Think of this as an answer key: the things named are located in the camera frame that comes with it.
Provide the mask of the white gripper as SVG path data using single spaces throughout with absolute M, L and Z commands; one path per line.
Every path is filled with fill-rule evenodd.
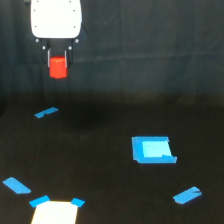
M 50 64 L 52 39 L 79 43 L 88 38 L 83 25 L 81 0 L 23 0 L 30 9 L 31 32 L 42 44 L 42 60 Z M 73 47 L 65 50 L 66 64 L 73 63 Z

